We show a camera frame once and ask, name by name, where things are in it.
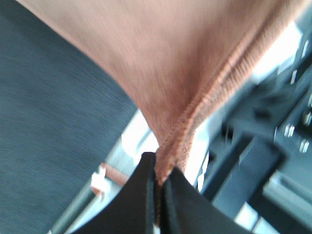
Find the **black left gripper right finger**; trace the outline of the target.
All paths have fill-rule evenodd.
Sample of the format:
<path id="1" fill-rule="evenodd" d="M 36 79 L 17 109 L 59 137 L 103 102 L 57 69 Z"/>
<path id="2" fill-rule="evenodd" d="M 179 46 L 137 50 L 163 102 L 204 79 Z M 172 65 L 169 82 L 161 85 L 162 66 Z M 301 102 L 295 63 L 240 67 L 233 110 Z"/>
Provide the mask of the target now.
<path id="1" fill-rule="evenodd" d="M 162 186 L 162 234 L 250 234 L 203 197 L 175 167 Z"/>

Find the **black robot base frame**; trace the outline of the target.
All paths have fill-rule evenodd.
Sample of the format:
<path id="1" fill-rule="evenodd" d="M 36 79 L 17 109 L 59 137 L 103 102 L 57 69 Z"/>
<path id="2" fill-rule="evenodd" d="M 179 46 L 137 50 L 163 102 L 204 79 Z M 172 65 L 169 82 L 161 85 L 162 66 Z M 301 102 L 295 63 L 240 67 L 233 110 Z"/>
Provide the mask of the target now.
<path id="1" fill-rule="evenodd" d="M 291 22 L 208 121 L 202 195 L 257 234 L 312 231 L 312 10 Z"/>

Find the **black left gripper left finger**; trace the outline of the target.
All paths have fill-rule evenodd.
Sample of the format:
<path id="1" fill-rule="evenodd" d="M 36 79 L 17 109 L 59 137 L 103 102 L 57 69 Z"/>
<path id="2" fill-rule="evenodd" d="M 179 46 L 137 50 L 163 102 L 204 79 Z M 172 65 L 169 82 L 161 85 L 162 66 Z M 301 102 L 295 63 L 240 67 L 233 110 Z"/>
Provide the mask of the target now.
<path id="1" fill-rule="evenodd" d="M 75 234 L 154 232 L 155 153 L 145 152 L 116 197 Z"/>

